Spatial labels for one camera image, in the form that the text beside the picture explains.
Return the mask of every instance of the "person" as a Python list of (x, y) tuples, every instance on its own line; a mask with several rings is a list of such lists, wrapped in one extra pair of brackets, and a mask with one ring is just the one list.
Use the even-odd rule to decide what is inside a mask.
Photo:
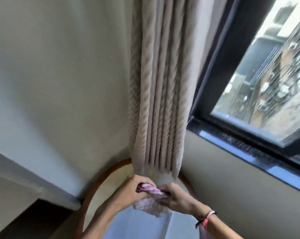
[[(101, 239), (114, 216), (150, 196), (145, 192), (136, 192), (139, 183), (155, 184), (147, 177), (134, 175), (127, 178), (122, 185), (95, 212), (90, 224), (82, 234), (82, 239)], [(158, 187), (162, 191), (170, 192), (169, 199), (159, 199), (158, 203), (183, 214), (193, 215), (198, 221), (202, 220), (211, 208), (204, 205), (185, 192), (179, 185), (171, 183)], [(242, 239), (235, 231), (224, 224), (215, 214), (208, 217), (206, 227), (208, 233), (215, 239)]]

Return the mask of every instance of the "window frame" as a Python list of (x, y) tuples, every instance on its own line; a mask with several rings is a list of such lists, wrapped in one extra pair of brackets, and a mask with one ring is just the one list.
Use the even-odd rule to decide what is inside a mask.
[(300, 129), (274, 142), (246, 125), (212, 115), (245, 52), (276, 0), (227, 0), (212, 47), (198, 79), (190, 118), (216, 126), (238, 140), (300, 169), (290, 157), (300, 154)]

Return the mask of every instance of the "beige curtain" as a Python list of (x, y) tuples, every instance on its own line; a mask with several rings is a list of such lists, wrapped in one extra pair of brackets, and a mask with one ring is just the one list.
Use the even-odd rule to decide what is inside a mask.
[(133, 1), (129, 142), (138, 174), (179, 174), (213, 2)]

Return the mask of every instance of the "curtain fold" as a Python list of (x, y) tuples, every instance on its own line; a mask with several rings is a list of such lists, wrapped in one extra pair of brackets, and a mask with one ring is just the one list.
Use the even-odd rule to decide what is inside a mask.
[(129, 145), (138, 174), (179, 174), (213, 2), (133, 1)]

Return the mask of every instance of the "person's left hand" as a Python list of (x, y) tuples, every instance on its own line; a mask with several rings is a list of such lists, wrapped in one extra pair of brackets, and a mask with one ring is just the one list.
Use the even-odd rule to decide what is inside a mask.
[(121, 211), (148, 197), (148, 193), (146, 192), (136, 192), (139, 183), (148, 183), (155, 186), (154, 182), (147, 177), (134, 175), (127, 178), (109, 198), (109, 206), (114, 206), (116, 211)]

